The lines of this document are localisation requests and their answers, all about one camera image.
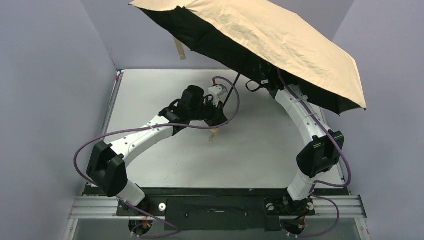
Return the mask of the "beige umbrella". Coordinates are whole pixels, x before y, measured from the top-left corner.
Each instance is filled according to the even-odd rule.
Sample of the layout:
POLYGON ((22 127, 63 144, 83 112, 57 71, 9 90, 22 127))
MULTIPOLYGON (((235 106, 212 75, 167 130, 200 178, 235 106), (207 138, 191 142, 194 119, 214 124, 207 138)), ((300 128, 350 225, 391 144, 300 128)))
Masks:
POLYGON ((366 109, 355 59, 297 13, 267 0, 134 0, 191 51, 215 60, 276 95, 299 87, 335 114, 366 109))

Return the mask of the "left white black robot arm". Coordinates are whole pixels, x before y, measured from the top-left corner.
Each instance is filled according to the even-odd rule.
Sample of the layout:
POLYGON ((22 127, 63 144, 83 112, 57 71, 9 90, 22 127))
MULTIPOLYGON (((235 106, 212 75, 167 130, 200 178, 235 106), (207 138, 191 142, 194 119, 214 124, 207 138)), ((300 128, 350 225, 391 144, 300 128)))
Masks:
POLYGON ((118 197, 132 206, 145 200, 146 194, 127 176, 127 167, 139 155, 158 142, 170 138, 192 121, 204 121, 209 127, 228 119, 222 98, 228 92, 222 84, 204 91, 190 85, 181 98, 162 109, 144 126, 144 131, 127 135, 111 143, 99 141, 93 147, 86 173, 107 197, 118 197))

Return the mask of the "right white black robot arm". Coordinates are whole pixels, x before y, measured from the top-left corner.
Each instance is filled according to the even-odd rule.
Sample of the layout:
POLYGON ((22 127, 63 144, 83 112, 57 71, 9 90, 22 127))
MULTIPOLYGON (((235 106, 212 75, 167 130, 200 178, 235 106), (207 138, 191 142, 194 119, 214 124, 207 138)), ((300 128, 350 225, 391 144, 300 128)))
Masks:
POLYGON ((282 81, 282 74, 275 67, 260 66, 261 83, 271 96, 286 110, 298 128, 305 147, 297 155, 298 171, 287 188, 293 201, 308 198, 317 183, 344 188, 345 184, 329 183, 322 180, 333 166, 339 163, 340 151, 344 144, 341 132, 334 132, 308 103, 308 97, 301 89, 282 81))

